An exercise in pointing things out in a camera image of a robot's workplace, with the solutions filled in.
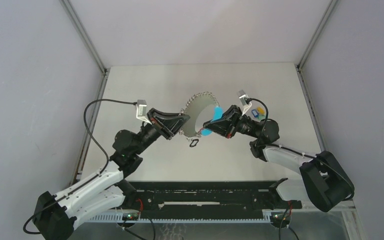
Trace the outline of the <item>metal key organizer with rings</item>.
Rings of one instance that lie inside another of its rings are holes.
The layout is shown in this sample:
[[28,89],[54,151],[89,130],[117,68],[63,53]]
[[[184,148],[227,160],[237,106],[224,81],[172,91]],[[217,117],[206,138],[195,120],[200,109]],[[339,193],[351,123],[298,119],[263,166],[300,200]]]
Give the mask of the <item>metal key organizer with rings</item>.
[[200,115],[207,109],[212,110],[211,122],[222,117],[223,110],[217,98],[211,92],[205,91],[194,94],[187,101],[185,108],[180,111],[182,114],[189,115],[190,119],[181,127],[179,134],[189,139],[210,135],[211,130],[203,126],[197,128]]

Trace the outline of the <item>black key tag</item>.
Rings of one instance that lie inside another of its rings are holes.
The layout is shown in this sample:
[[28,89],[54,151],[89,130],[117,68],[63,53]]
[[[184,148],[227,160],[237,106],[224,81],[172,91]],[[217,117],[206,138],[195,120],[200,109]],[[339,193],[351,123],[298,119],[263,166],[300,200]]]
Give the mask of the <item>black key tag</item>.
[[194,148],[194,147],[196,147],[197,144],[199,143],[199,141],[200,141],[200,140],[199,140],[198,138],[192,139],[192,140],[190,141],[189,147],[190,147],[190,148]]

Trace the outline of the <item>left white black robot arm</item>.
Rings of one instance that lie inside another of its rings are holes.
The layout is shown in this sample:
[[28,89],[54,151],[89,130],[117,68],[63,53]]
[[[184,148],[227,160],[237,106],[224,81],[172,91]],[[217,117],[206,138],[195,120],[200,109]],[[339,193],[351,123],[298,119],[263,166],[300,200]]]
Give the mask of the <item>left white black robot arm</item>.
[[115,152],[104,166],[58,193],[46,191],[38,197],[32,217],[38,234],[46,240],[66,240],[94,216],[119,206],[129,209],[135,205],[137,190],[126,177],[142,163],[140,154],[159,137],[174,137],[190,116],[152,108],[147,119],[139,132],[123,129],[115,135]]

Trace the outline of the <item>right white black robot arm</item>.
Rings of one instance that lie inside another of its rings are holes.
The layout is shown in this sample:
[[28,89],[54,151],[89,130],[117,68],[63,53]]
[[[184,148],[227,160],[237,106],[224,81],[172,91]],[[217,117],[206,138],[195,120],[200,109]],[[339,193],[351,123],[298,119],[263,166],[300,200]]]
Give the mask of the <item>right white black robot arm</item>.
[[203,128],[230,139],[240,133],[255,139],[249,143],[252,155],[267,163],[284,167],[300,176],[276,183],[269,194],[269,203],[282,208],[288,201],[310,201],[322,212],[329,212],[342,201],[351,200],[355,186],[335,156],[324,150],[314,156],[277,144],[280,138],[276,121],[256,121],[232,105],[221,118],[210,120]]

